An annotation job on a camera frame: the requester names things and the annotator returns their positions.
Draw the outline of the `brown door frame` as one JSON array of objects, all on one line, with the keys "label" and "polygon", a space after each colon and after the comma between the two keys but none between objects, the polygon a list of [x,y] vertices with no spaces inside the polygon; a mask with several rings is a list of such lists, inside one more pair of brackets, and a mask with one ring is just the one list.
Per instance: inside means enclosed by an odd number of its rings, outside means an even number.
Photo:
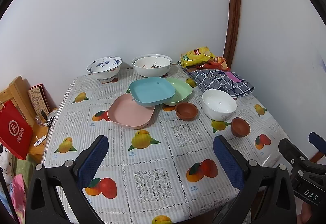
[{"label": "brown door frame", "polygon": [[241,0],[229,0],[228,27],[225,39],[223,57],[229,67],[232,66],[237,45],[241,14]]}]

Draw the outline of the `green square plate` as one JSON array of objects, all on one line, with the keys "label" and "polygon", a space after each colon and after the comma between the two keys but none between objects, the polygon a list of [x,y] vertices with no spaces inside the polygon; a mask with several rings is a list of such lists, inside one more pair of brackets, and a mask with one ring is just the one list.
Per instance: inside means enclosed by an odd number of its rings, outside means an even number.
[{"label": "green square plate", "polygon": [[165,102],[167,106],[176,106],[180,102],[185,101],[192,94],[192,87],[178,78],[166,78],[166,80],[175,88],[175,95]]}]

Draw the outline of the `pink fabric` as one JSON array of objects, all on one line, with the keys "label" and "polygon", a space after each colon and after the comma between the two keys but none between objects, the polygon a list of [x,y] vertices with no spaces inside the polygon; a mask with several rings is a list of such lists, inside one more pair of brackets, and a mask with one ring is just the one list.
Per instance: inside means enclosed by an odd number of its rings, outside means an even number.
[{"label": "pink fabric", "polygon": [[22,174],[14,176],[10,187],[10,195],[19,223],[25,223],[26,190]]}]

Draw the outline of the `brown small bowl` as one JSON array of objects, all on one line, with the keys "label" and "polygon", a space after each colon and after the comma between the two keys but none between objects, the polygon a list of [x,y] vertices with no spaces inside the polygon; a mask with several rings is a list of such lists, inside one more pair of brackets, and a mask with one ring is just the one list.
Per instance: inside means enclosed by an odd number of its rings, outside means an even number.
[{"label": "brown small bowl", "polygon": [[242,138],[250,134],[250,126],[244,119],[235,117],[231,121],[231,132],[235,137]]},{"label": "brown small bowl", "polygon": [[180,102],[175,107],[176,115],[183,121],[191,121],[196,118],[198,114],[197,107],[188,102]]}]

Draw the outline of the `grey checked cloth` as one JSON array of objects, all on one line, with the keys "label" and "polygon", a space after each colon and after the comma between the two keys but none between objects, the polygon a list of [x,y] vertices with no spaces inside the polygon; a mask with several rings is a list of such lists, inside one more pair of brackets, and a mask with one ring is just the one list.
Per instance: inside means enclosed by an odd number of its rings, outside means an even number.
[{"label": "grey checked cloth", "polygon": [[223,91],[233,98],[244,97],[251,94],[255,87],[247,80],[232,71],[222,71],[217,69],[195,70],[185,73],[194,80],[201,91],[216,89]]}]

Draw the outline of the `blue square plate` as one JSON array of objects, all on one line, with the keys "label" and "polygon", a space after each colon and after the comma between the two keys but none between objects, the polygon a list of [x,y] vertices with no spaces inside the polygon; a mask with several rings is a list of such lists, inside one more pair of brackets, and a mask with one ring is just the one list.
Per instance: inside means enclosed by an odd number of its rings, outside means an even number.
[{"label": "blue square plate", "polygon": [[162,77],[148,77],[133,81],[129,91],[143,107],[154,107],[168,102],[176,93],[175,88]]}]

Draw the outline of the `small white tube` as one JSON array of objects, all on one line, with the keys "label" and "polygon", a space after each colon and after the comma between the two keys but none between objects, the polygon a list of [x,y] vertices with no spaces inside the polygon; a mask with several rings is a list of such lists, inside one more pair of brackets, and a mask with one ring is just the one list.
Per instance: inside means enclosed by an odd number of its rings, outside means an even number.
[{"label": "small white tube", "polygon": [[47,136],[44,135],[40,138],[36,136],[36,141],[34,142],[34,147],[38,147],[39,145],[43,145],[43,142],[47,139]]}]

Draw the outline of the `red paper bag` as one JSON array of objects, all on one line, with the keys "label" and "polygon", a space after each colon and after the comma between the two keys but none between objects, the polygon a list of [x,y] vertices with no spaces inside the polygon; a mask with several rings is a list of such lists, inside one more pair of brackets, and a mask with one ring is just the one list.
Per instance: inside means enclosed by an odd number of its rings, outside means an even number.
[{"label": "red paper bag", "polygon": [[1,144],[16,158],[25,160],[33,135],[32,127],[11,100],[3,105],[0,117]]}]

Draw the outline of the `blue bird porcelain bowl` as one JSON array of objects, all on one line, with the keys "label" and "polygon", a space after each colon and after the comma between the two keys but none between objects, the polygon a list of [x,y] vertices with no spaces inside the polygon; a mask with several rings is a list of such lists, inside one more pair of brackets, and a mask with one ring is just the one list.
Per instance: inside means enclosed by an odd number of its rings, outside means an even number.
[{"label": "blue bird porcelain bowl", "polygon": [[120,71],[123,59],[117,56],[107,56],[91,62],[86,70],[101,83],[109,83],[114,80]]}]

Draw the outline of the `white floral bowl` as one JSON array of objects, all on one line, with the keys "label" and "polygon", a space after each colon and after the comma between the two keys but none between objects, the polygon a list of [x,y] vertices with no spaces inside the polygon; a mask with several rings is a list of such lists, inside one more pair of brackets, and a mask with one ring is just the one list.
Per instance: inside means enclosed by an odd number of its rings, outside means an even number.
[{"label": "white floral bowl", "polygon": [[202,94],[202,109],[210,119],[225,121],[236,111],[237,103],[228,93],[209,89]]}]

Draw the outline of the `yellow chips bag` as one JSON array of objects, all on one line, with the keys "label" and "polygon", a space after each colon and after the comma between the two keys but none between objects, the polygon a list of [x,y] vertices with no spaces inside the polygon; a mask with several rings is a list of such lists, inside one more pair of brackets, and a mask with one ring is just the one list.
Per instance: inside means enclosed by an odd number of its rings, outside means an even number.
[{"label": "yellow chips bag", "polygon": [[191,51],[187,51],[180,57],[180,63],[183,68],[196,66],[207,62],[210,58],[214,58],[214,54],[208,47],[199,47]]}]

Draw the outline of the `fruit print tablecloth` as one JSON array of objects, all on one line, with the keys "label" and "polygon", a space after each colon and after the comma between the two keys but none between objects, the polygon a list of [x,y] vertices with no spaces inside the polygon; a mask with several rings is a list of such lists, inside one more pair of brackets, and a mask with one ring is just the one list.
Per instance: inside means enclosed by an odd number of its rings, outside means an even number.
[{"label": "fruit print tablecloth", "polygon": [[[42,158],[46,167],[60,166],[75,159],[97,136],[108,138],[109,150],[95,179],[109,190],[84,191],[103,222],[151,223],[157,216],[167,216],[177,223],[233,199],[238,191],[219,168],[213,151],[218,135],[261,166],[273,166],[280,157],[277,145],[286,133],[269,112],[258,114],[261,103],[253,95],[236,99],[234,116],[250,126],[243,138],[232,134],[230,120],[213,121],[203,110],[193,121],[183,121],[173,107],[159,105],[140,130],[99,117],[137,79],[133,69],[121,70],[114,83],[102,84],[90,75],[76,78],[58,109]],[[217,174],[188,174],[201,163],[219,168]]]}]

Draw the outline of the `patterned brown box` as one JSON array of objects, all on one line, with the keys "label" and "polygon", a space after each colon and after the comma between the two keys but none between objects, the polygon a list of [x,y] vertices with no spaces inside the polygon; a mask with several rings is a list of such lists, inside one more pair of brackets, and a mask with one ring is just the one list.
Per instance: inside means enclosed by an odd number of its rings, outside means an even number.
[{"label": "patterned brown box", "polygon": [[46,100],[45,89],[43,84],[40,83],[38,85],[30,87],[27,92],[36,114],[46,120],[47,116],[51,113],[51,110]]}]

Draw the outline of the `pink square plate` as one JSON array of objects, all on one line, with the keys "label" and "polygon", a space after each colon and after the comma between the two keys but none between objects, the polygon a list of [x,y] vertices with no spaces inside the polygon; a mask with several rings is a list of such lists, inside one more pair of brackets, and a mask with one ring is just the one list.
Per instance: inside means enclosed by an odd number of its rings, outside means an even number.
[{"label": "pink square plate", "polygon": [[108,118],[116,125],[139,129],[145,127],[155,107],[144,107],[139,105],[130,93],[119,96],[108,110]]}]

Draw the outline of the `orange chips bag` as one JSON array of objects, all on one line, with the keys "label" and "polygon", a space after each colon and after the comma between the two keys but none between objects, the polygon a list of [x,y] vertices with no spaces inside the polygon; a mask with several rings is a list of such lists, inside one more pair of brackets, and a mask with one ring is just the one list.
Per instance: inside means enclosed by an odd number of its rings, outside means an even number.
[{"label": "orange chips bag", "polygon": [[230,68],[228,67],[225,58],[220,56],[210,58],[205,64],[202,65],[202,68],[230,71]]}]

